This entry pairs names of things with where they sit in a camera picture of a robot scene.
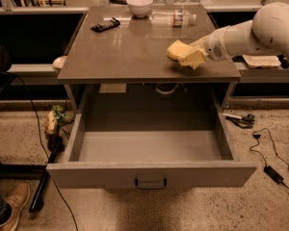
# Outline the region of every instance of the concrete floor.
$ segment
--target concrete floor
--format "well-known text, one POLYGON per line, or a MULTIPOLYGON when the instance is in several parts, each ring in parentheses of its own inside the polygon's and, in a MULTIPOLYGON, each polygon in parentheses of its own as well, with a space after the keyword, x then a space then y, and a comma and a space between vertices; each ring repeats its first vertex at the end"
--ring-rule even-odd
MULTIPOLYGON (((37 103, 42 131, 53 104, 56 102, 37 103)), ((256 117, 253 129, 243 130, 226 122, 239 160, 258 163, 257 171, 244 187, 162 191, 61 189, 75 215, 78 230, 289 231, 289 190, 269 178, 262 170, 261 157, 249 151, 256 143, 251 133, 266 127, 271 130, 278 155, 289 160, 289 100, 241 100, 232 102, 226 112, 256 117)), ((262 133, 258 149, 289 186, 287 166, 276 157, 268 133, 262 133)), ((0 160, 20 164, 46 162, 39 144, 37 119, 29 103, 0 102, 0 160)), ((33 196, 36 180, 0 180, 0 193, 9 195, 19 182, 29 183, 33 196)), ((41 211, 29 213, 31 199, 21 214, 18 230, 76 230, 53 182, 46 188, 41 211)))

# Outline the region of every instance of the drawer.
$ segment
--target drawer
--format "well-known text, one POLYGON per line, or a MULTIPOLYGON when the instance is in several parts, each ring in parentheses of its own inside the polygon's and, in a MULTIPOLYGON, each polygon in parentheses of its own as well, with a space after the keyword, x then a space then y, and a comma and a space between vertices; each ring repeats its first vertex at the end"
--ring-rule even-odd
POLYGON ((66 151, 47 170, 61 188, 241 187, 256 163, 238 162, 210 84, 173 94, 155 85, 100 92, 87 85, 66 151))

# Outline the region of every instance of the power cord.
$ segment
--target power cord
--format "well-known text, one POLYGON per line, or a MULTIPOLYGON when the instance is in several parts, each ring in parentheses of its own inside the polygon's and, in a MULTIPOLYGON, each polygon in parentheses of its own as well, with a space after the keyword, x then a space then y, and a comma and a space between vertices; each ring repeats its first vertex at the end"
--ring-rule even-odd
MULTIPOLYGON (((30 92, 29 92, 29 89, 28 89, 26 83, 25 83, 25 82, 23 81, 23 79, 22 79, 19 75, 17 75, 17 74, 14 74, 14 73, 6 73, 6 74, 11 74, 11 75, 17 77, 17 78, 21 81, 21 83, 23 84, 23 86, 25 87, 26 92, 27 92, 27 95, 28 95, 28 99, 30 100, 31 105, 32 105, 32 107, 33 107, 33 109, 34 109, 34 112, 35 112, 35 114, 36 114, 36 117, 37 117, 38 128, 39 128, 39 142, 40 142, 40 145, 41 145, 43 151, 44 151, 45 154, 46 154, 47 159, 49 159, 49 156, 48 156, 48 154, 47 154, 47 151, 46 151, 46 149, 45 149, 45 147, 44 147, 44 145, 43 145, 43 143, 42 143, 42 140, 41 140, 41 131, 40 131, 40 122, 39 122, 38 111, 37 111, 36 106, 35 106, 35 104, 34 104, 34 102, 33 102, 33 99, 31 98, 31 94, 30 94, 30 92)), ((53 180, 53 183, 54 183, 54 185, 55 185, 55 187, 56 187, 56 189, 57 189, 57 191, 58 191, 58 194, 59 194, 59 196, 61 197, 62 201, 65 203, 65 205, 66 205, 67 208, 69 209, 69 212, 70 212, 70 214, 71 214, 71 216, 72 216, 72 218, 73 218, 74 224, 75 224, 76 231, 78 231, 78 225, 77 225, 77 222, 76 222, 75 215, 73 214, 71 208, 70 208, 69 205, 67 204, 65 198, 64 198, 63 195, 61 194, 61 191, 59 190, 59 188, 58 188, 58 186, 57 186, 57 184, 56 184, 56 182, 55 182, 54 180, 53 180)))
POLYGON ((269 133, 269 137, 270 137, 270 140, 272 142, 272 145, 273 145, 273 148, 274 148, 274 152, 276 154, 276 156, 284 163, 287 165, 287 169, 288 169, 288 172, 289 172, 289 163, 287 163, 284 159, 282 159, 281 157, 279 157, 278 153, 277 153, 277 150, 276 150, 276 144, 273 140, 273 137, 271 135, 271 131, 268 129, 268 128, 263 128, 261 130, 258 130, 258 131, 254 131, 252 133, 252 136, 257 140, 257 144, 253 145, 250 147, 250 151, 253 151, 253 152, 256 152, 258 154, 261 155, 264 163, 265 163, 265 166, 264 166, 264 171, 278 184, 281 184, 282 186, 284 186, 285 188, 289 189, 289 186, 287 186, 284 182, 283 182, 283 178, 270 166, 268 166, 267 164, 267 160, 265 159, 264 155, 258 151, 258 150, 255 150, 254 148, 259 146, 260 145, 260 138, 261 138, 261 132, 263 131, 268 131, 269 133))

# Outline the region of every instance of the remote control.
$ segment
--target remote control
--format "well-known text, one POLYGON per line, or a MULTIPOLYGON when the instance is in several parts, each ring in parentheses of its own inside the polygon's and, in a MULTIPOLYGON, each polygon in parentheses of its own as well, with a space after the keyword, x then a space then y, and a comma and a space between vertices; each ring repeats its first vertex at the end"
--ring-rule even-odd
POLYGON ((110 20, 104 20, 102 22, 99 22, 99 23, 93 25, 91 27, 91 29, 94 30, 97 33, 101 33, 101 32, 104 32, 106 30, 118 27, 119 24, 120 23, 119 23, 119 21, 117 19, 112 18, 110 20))

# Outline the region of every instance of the shoe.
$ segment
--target shoe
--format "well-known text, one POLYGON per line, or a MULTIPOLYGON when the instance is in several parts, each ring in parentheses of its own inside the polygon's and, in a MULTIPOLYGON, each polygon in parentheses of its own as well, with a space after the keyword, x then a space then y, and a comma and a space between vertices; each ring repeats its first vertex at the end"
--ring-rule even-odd
POLYGON ((19 222, 19 216, 30 197, 30 188, 28 184, 19 184, 11 195, 6 199, 12 208, 10 218, 0 225, 0 231, 14 231, 19 222))

